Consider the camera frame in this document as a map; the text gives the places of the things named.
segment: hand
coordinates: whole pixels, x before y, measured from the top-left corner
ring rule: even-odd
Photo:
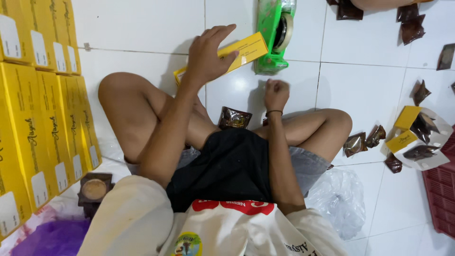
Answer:
[[[205,83],[224,75],[235,58],[238,51],[233,51],[223,59],[218,58],[218,47],[234,29],[235,24],[229,26],[215,26],[207,29],[201,36],[196,36],[190,47],[188,66],[183,79],[188,79],[188,84],[194,84],[199,90]]]
[[[289,84],[281,80],[268,79],[265,86],[264,103],[267,111],[283,111],[289,99]]]

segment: white shirt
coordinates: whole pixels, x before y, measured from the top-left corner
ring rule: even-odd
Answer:
[[[106,195],[78,255],[348,254],[317,210],[284,216],[276,204],[196,200],[186,213],[173,213],[158,183],[133,175]]]

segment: person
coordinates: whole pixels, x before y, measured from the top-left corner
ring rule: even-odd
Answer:
[[[221,131],[197,97],[237,57],[217,56],[235,27],[195,38],[175,99],[138,75],[102,80],[100,102],[137,175],[105,196],[79,255],[347,255],[304,194],[349,136],[349,115],[320,109],[282,120],[289,85],[269,79],[268,125]]]

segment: tiled floor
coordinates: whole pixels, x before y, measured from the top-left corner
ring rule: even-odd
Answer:
[[[101,79],[127,71],[144,76],[175,94],[172,72],[186,64],[192,38],[215,25],[236,23],[226,46],[253,34],[256,0],[73,0],[82,73],[101,138],[112,129],[97,99]],[[290,67],[278,77],[291,84],[286,113],[339,108],[354,122],[352,134],[369,132],[375,124],[389,131],[410,92],[425,79],[432,94],[422,103],[450,124],[455,123],[452,70],[436,71],[442,46],[455,42],[455,1],[420,5],[426,14],[425,36],[404,46],[399,40],[396,10],[365,12],[363,21],[336,20],[336,7],[325,0],[299,0],[294,35],[285,58]],[[89,43],[91,51],[83,49]],[[252,64],[203,87],[199,93],[212,121],[222,106],[253,113],[250,128],[260,125],[265,109]],[[342,152],[339,169],[354,170],[364,185],[366,224],[346,247],[353,256],[384,254],[455,255],[455,241],[436,234],[429,214],[421,172],[404,168],[392,174],[384,167],[384,143],[351,158]]]

